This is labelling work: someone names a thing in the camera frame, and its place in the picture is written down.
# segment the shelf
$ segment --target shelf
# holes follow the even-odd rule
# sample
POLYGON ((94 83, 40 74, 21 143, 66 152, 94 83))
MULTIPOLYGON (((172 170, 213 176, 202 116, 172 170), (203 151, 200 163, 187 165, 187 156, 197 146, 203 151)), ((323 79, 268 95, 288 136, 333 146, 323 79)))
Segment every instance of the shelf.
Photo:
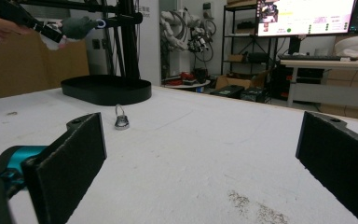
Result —
POLYGON ((251 9, 257 9, 257 5, 249 5, 249 6, 243 6, 243 7, 228 7, 225 6, 226 11, 243 11, 243 10, 251 10, 251 9))

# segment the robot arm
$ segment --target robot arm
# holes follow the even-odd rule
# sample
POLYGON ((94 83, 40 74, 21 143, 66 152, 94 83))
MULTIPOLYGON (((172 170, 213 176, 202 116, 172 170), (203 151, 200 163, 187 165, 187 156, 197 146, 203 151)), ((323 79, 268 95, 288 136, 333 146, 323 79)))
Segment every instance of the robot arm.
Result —
POLYGON ((89 17, 67 18, 57 23, 45 23, 35 19, 19 3, 0 0, 0 18, 24 25, 41 34, 42 41, 49 49, 62 48, 67 41, 83 39, 94 29, 139 24, 143 20, 142 13, 130 16, 118 15, 114 18, 91 20, 89 17))
POLYGON ((168 41, 170 50, 203 52, 204 49, 208 49, 204 40, 205 30, 200 28, 200 17, 191 15, 186 8, 179 11, 162 11, 159 24, 162 27, 161 35, 168 41), (177 35, 172 26, 181 26, 177 35), (190 39, 187 41, 188 29, 190 39))

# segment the small metal object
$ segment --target small metal object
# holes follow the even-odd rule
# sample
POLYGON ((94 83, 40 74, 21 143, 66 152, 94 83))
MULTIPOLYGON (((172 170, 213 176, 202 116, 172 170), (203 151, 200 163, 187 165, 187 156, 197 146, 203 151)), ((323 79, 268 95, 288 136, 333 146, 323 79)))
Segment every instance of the small metal object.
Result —
POLYGON ((121 107, 121 105, 116 105, 116 123, 115 123, 115 129, 116 130, 126 130, 128 128, 130 128, 130 122, 127 118, 127 116, 124 114, 124 110, 121 107), (117 114, 117 109, 120 107, 121 111, 123 112, 122 115, 118 115, 117 114))

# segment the cable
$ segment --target cable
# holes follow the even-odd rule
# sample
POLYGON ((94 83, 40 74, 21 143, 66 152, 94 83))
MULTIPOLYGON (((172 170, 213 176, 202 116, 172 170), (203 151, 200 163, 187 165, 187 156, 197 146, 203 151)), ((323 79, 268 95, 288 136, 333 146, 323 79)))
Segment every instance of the cable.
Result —
POLYGON ((214 55, 213 47, 212 47, 211 43, 208 43, 208 44, 209 44, 209 48, 211 49, 211 57, 208 60, 205 60, 205 50, 202 52, 202 59, 197 56, 197 53, 194 53, 194 55, 196 56, 196 58, 198 60, 205 62, 205 63, 210 62, 214 55))

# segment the desk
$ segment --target desk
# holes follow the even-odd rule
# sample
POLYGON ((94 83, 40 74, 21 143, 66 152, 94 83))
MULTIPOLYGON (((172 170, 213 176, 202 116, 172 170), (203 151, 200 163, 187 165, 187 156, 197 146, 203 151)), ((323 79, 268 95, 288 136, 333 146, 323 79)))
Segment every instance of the desk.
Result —
POLYGON ((204 83, 196 83, 194 85, 188 86, 188 85, 177 85, 177 86, 172 86, 172 85, 162 85, 165 88, 171 88, 171 89, 177 89, 177 90, 186 90, 186 91, 190 91, 190 90, 195 90, 195 92, 204 92, 204 88, 206 86, 208 86, 211 83, 211 80, 206 80, 204 83))
POLYGON ((333 105, 358 106, 358 88, 297 83, 298 68, 358 70, 356 62, 281 60, 281 64, 293 67, 287 106, 294 100, 333 105))
MULTIPOLYGON (((0 99, 0 154, 49 145, 71 119, 101 112, 107 159, 68 223, 358 223, 296 159, 303 111, 153 87, 123 106, 41 91, 0 99)), ((358 119, 347 119, 358 133, 358 119)), ((28 192, 10 200, 36 223, 28 192)))

